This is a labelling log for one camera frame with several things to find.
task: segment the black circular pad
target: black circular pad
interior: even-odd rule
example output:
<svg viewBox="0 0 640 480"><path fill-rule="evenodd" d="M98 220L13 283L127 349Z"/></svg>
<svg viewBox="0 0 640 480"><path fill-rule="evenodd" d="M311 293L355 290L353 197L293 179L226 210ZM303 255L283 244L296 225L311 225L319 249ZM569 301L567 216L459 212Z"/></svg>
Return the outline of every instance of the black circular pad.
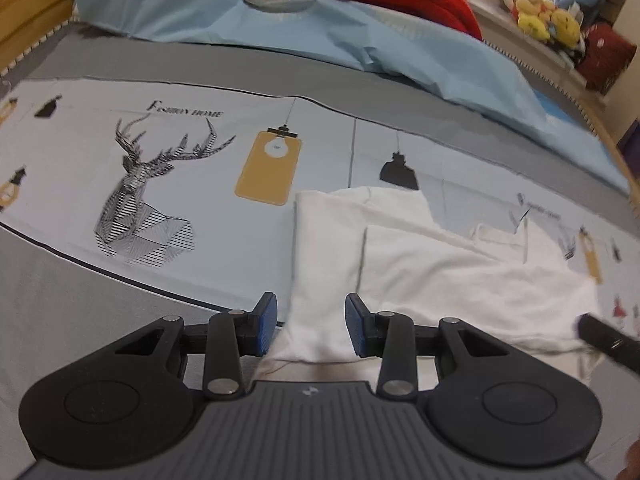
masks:
<svg viewBox="0 0 640 480"><path fill-rule="evenodd" d="M482 462L534 468L584 458L602 421L598 400L574 378L523 356L469 357L426 397L427 418Z"/></svg>
<svg viewBox="0 0 640 480"><path fill-rule="evenodd" d="M71 390L65 399L69 415L88 424L109 424L131 415L140 402L135 388L117 381L95 381Z"/></svg>
<svg viewBox="0 0 640 480"><path fill-rule="evenodd" d="M22 398L22 432L35 454L81 468L127 465L177 442L193 413L189 389L148 357L111 354L72 364Z"/></svg>
<svg viewBox="0 0 640 480"><path fill-rule="evenodd" d="M558 407L552 394L528 383L496 384L485 391L482 403L495 418L510 424L538 424Z"/></svg>

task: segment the logo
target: logo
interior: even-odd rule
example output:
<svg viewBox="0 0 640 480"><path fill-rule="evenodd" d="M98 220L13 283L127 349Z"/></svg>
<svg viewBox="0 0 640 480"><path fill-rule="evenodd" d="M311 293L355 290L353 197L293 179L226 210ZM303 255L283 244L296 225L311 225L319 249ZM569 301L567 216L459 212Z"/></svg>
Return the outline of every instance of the logo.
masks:
<svg viewBox="0 0 640 480"><path fill-rule="evenodd" d="M318 390L315 386L308 386L304 390L302 390L302 393L307 397L313 397L314 395L319 394L320 390Z"/></svg>

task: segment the hand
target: hand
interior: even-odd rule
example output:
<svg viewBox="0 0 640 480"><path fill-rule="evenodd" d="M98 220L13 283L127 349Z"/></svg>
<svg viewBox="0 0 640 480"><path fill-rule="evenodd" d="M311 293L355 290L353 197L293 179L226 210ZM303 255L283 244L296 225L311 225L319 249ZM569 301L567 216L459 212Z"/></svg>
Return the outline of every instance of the hand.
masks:
<svg viewBox="0 0 640 480"><path fill-rule="evenodd" d="M640 478L640 438L626 452L626 467L618 473L616 480L638 480Z"/></svg>

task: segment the white cloth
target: white cloth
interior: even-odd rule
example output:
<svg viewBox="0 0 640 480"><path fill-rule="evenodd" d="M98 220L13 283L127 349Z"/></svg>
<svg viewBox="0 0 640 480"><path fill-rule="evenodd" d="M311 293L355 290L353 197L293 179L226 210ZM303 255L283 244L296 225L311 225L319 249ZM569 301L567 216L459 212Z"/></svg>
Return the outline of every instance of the white cloth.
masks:
<svg viewBox="0 0 640 480"><path fill-rule="evenodd" d="M593 280L568 270L533 222L516 234L481 225L468 239L435 224L420 192L374 187L301 192L296 207L289 319L257 379L375 383L380 360L357 358L344 322L350 292L372 312L393 310L416 324L459 317L536 355L554 352L562 361L554 365L574 376L585 373L574 320L597 311ZM336 365L345 362L355 363ZM419 368L420 387L433 387L432 360Z"/></svg>

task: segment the yellow lamp print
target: yellow lamp print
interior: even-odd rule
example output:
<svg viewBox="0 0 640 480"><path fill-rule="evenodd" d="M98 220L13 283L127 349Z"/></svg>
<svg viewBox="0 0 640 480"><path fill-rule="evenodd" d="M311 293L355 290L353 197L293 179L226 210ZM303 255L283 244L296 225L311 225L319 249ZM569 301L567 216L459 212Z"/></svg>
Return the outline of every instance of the yellow lamp print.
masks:
<svg viewBox="0 0 640 480"><path fill-rule="evenodd" d="M11 112L15 110L16 105L18 104L18 99L9 99L2 108L0 108L0 126L4 123Z"/></svg>
<svg viewBox="0 0 640 480"><path fill-rule="evenodd" d="M596 246L593 243L593 238L591 238L591 235L584 227L580 228L578 238L580 238L580 244L582 246L582 252L584 253L584 259L587 262L589 274L596 280L598 285L602 285L602 272L600 271L600 263L598 262L598 255L596 253Z"/></svg>
<svg viewBox="0 0 640 480"><path fill-rule="evenodd" d="M18 200L20 183L26 174L24 167L22 167L14 173L8 182L0 186L0 213Z"/></svg>
<svg viewBox="0 0 640 480"><path fill-rule="evenodd" d="M297 137L286 125L259 132L238 178L236 195L271 205L286 204L302 146Z"/></svg>

